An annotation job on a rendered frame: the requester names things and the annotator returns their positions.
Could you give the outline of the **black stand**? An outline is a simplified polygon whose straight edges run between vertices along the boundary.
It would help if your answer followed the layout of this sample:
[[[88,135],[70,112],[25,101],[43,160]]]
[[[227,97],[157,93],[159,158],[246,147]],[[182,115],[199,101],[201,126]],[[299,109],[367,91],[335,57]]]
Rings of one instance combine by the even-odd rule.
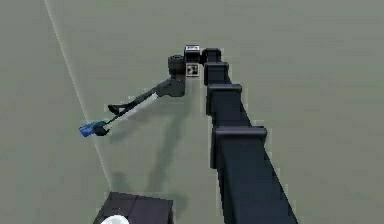
[[[92,224],[112,215],[122,215],[130,224],[174,224],[172,207],[172,200],[110,192]]]

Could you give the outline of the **white round object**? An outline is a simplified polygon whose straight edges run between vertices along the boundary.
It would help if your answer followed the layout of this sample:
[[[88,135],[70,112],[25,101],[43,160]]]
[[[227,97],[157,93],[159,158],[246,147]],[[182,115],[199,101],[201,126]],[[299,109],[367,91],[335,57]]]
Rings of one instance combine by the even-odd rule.
[[[104,219],[100,224],[130,224],[122,215],[112,215]]]

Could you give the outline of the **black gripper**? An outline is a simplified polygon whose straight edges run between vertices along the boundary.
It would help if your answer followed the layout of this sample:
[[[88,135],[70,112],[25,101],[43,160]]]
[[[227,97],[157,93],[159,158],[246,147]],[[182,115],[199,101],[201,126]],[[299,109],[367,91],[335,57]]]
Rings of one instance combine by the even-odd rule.
[[[158,96],[182,97],[185,95],[186,64],[182,55],[168,57],[168,73],[170,78],[145,93],[134,98],[129,103],[109,104],[108,110],[115,114],[108,122],[100,121],[93,126],[96,136],[105,136],[114,126],[153,103]]]

